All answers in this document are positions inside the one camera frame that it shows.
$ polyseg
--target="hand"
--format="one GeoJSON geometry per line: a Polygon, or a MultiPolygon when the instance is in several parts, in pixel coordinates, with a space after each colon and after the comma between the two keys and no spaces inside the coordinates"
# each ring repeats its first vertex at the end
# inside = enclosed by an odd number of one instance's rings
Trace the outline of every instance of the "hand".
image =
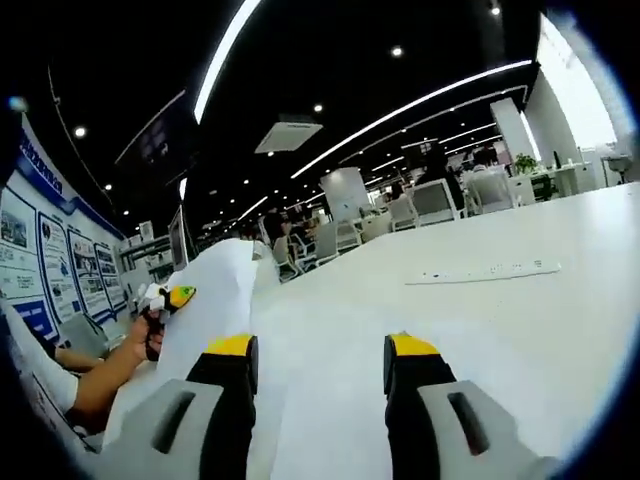
{"type": "MultiPolygon", "coordinates": [[[[159,318],[160,314],[158,312],[149,312],[149,315],[153,318],[159,318]]],[[[147,339],[147,333],[149,333],[149,324],[147,320],[140,315],[133,325],[131,326],[131,331],[129,332],[129,336],[126,341],[129,341],[133,346],[133,351],[140,360],[148,360],[147,359],[147,346],[145,344],[145,340],[147,339]]],[[[162,349],[162,340],[164,338],[164,327],[159,334],[151,335],[149,339],[149,346],[160,353],[162,349]]]]}

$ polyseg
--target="shirt sleeve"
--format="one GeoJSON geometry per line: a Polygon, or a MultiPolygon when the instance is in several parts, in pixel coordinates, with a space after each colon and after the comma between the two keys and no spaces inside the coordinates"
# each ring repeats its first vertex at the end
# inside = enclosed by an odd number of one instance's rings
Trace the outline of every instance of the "shirt sleeve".
{"type": "Polygon", "coordinates": [[[6,300],[0,300],[14,342],[24,357],[24,362],[33,370],[53,397],[57,407],[68,412],[76,401],[78,379],[52,360],[38,340],[31,334],[27,324],[6,300]]]}

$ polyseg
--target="paper sheet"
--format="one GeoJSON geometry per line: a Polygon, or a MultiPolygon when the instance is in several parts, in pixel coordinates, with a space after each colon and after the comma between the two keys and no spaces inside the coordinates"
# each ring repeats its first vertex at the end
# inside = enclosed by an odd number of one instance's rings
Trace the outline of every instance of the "paper sheet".
{"type": "Polygon", "coordinates": [[[157,376],[185,378],[209,343],[249,331],[257,268],[252,256],[253,242],[229,239],[202,252],[182,271],[180,285],[197,291],[166,322],[157,376]]]}

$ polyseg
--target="white table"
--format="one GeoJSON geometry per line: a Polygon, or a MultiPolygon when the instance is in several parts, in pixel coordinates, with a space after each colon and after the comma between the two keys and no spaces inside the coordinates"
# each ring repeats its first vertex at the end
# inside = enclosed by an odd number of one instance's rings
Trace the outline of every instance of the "white table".
{"type": "Polygon", "coordinates": [[[258,295],[248,478],[391,478],[382,351],[399,330],[432,341],[515,417],[530,448],[567,457],[621,378],[640,312],[639,246],[640,185],[628,184],[383,235],[258,295]],[[423,271],[535,258],[562,270],[405,285],[423,271]]]}

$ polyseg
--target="potted plant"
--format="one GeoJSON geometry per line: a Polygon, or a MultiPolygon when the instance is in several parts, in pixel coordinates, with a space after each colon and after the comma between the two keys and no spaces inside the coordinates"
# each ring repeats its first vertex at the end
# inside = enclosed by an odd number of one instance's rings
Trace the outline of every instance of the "potted plant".
{"type": "Polygon", "coordinates": [[[533,172],[538,166],[538,162],[531,158],[529,155],[519,153],[516,155],[516,172],[519,174],[525,174],[533,172]]]}

